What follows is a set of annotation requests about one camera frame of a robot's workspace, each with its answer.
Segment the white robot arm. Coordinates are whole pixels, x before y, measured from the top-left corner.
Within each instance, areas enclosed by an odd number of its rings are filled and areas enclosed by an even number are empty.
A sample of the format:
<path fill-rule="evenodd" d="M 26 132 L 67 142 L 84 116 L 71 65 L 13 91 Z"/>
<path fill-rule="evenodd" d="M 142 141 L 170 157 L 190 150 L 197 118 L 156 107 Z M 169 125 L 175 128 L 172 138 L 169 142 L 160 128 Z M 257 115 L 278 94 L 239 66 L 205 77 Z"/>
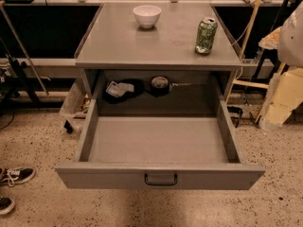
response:
<path fill-rule="evenodd" d="M 303 102 L 303 2 L 293 11 L 278 30 L 263 38 L 259 45 L 277 49 L 277 56 L 289 69 L 280 75 L 274 73 L 258 125 L 267 131 L 280 128 Z"/>

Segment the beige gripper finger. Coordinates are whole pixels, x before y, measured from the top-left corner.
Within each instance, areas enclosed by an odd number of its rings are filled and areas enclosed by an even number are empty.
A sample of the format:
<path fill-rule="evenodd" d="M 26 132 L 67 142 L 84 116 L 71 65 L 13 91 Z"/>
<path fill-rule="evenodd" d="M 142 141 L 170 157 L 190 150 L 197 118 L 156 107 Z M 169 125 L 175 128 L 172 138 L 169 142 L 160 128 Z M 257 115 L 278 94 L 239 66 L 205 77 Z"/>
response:
<path fill-rule="evenodd" d="M 258 45 L 261 48 L 268 50 L 277 49 L 279 44 L 280 31 L 281 31 L 281 27 L 276 28 L 274 31 L 269 33 L 264 38 L 262 38 L 259 41 Z"/>
<path fill-rule="evenodd" d="M 291 67 L 282 75 L 275 73 L 270 81 L 258 125 L 266 131 L 282 127 L 303 102 L 303 68 Z"/>

